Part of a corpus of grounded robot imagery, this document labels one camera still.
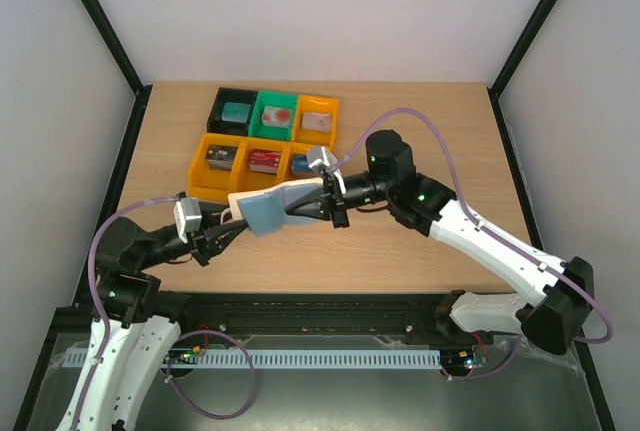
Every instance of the gray wall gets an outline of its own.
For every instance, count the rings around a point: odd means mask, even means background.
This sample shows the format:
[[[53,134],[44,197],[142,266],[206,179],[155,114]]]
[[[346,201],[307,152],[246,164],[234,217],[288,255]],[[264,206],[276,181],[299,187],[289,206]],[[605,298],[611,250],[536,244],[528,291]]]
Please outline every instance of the gray wall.
[[[0,429],[71,304],[133,95],[79,0],[0,0]]]
[[[614,340],[591,349],[622,431],[640,423],[639,10],[560,0],[502,99],[545,245],[592,262],[613,315]]]
[[[101,0],[143,81],[491,81],[537,0]]]

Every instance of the perforated metal strip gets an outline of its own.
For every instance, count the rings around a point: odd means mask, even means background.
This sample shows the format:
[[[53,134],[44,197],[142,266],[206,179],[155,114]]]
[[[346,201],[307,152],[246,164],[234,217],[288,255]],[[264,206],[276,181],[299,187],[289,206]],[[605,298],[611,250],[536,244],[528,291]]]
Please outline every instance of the perforated metal strip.
[[[82,367],[86,353],[86,349],[73,350],[67,355],[62,366]],[[257,369],[440,369],[440,353],[428,350],[250,350],[249,354]],[[247,367],[246,358],[238,349],[209,350],[203,357],[189,358],[187,363],[176,363],[173,367],[176,369]]]

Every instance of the robotic arm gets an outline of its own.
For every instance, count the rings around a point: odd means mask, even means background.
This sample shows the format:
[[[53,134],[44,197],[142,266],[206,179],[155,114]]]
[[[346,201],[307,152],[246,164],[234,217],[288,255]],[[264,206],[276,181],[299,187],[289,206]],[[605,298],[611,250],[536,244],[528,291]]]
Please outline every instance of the robotic arm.
[[[78,427],[134,429],[153,374],[180,334],[178,318],[188,298],[158,291],[160,281],[143,271],[160,263],[177,264],[176,260],[186,255],[205,266],[242,231],[255,231],[265,221],[266,208],[271,213],[269,221],[280,219],[284,224],[288,218],[313,218],[332,221],[338,228],[349,226],[349,209],[386,202],[386,209],[398,223],[464,252],[516,291],[499,295],[451,292],[436,311],[441,334],[449,338],[475,331],[524,334],[541,349],[564,354],[591,306],[546,270],[562,270],[566,278],[593,297],[591,266],[578,257],[565,262],[543,253],[491,224],[458,199],[453,190],[418,173],[411,148],[394,131],[372,133],[366,151],[368,170],[343,177],[335,169],[337,160],[326,148],[313,148],[307,157],[320,177],[259,192],[231,194],[230,222],[222,220],[226,205],[201,203],[184,193],[176,202],[175,225],[146,232],[128,218],[117,219],[105,232],[96,256],[101,275],[98,291],[113,331],[102,354],[102,365],[95,367],[98,371],[92,389],[99,388],[99,392],[92,392],[91,399],[86,400]],[[298,197],[282,192],[296,187],[304,190],[297,193]],[[255,205],[256,199],[263,199],[259,206]],[[81,387],[83,376],[90,372],[103,335],[104,323],[94,322],[85,367],[58,428],[61,431],[73,428],[74,411],[82,393],[86,393]],[[115,409],[107,407],[105,411],[104,403],[116,403]]]

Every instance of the wooden tabletop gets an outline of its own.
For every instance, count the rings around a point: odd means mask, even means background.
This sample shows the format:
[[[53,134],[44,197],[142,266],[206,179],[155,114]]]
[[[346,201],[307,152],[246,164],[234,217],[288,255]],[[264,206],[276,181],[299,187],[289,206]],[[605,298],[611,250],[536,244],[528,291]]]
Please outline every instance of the wooden tabletop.
[[[187,170],[219,86],[312,94],[340,99],[336,155],[351,148],[371,122],[396,107],[429,116],[444,135],[465,197],[479,213],[527,241],[486,87],[481,83],[158,82],[154,85],[121,206],[186,190]],[[412,116],[394,116],[395,129],[413,149],[418,170],[453,187],[430,131]],[[344,168],[366,169],[364,150]],[[131,217],[152,230],[173,220],[169,205]],[[149,270],[163,289],[198,292],[429,293],[453,289],[508,291],[492,273],[459,251],[410,231],[387,213],[350,212],[351,227],[330,223],[285,227],[256,238],[240,235],[207,267],[195,261]]]

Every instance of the black metal frame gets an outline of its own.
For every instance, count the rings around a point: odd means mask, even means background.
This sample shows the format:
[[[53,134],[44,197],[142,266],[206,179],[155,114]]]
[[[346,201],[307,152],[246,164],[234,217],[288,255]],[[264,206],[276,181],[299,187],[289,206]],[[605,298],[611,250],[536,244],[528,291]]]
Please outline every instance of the black metal frame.
[[[100,212],[98,220],[99,226],[117,209],[151,93],[151,86],[144,86],[140,81],[99,1],[81,1],[93,19],[96,28],[102,35],[107,47],[131,86],[131,89],[136,94],[131,117],[120,146],[118,158]],[[557,0],[539,1],[496,81],[491,89],[487,90],[529,237],[531,243],[538,248],[542,248],[542,241],[535,223],[531,202],[516,159],[504,114],[500,108],[499,98],[527,50],[533,43],[556,1]],[[371,319],[377,320],[380,318],[376,318],[376,316],[385,316],[386,321],[379,321],[379,326],[386,326],[388,329],[385,328],[385,332],[391,332],[393,329],[400,327],[398,331],[399,334],[401,334],[402,327],[407,324],[413,325],[411,320],[417,323],[425,316],[424,310],[431,309],[433,303],[436,301],[439,302],[442,297],[443,295],[221,295],[198,293],[193,295],[193,300],[199,316],[211,322],[220,320],[220,324],[226,323],[227,320],[235,320],[233,327],[237,328],[240,333],[242,333],[243,330],[253,332],[256,326],[263,326],[260,328],[263,331],[271,329],[271,332],[275,333],[277,333],[279,329],[297,327],[300,321],[296,316],[300,314],[300,311],[303,311],[307,316],[317,320],[317,322],[324,322],[325,324],[333,323],[336,329],[344,328],[349,330],[349,332],[353,332],[354,329],[364,330],[364,326],[368,326],[372,322]],[[57,335],[59,333],[88,332],[91,322],[91,302],[86,281],[86,264],[73,302],[73,308],[58,309],[53,317],[49,333],[40,352],[14,430],[23,430],[27,427],[35,406],[40,384],[48,367],[49,359],[51,358],[53,344]],[[243,311],[243,309],[246,310],[244,303],[260,302],[268,302],[268,309],[270,311],[274,310],[273,306],[275,304],[276,307],[284,313],[281,315],[279,324],[274,326],[271,320],[266,320],[265,324],[262,325],[260,324],[261,319],[259,315],[256,315],[255,310],[252,312],[251,317]],[[295,310],[295,313],[290,316],[287,315],[287,312],[291,310]],[[350,313],[345,314],[345,310],[350,310]],[[600,386],[589,347],[576,343],[576,349],[586,373],[587,383],[600,420],[600,425],[604,431],[614,431],[615,426],[613,419],[607,406],[602,387]]]

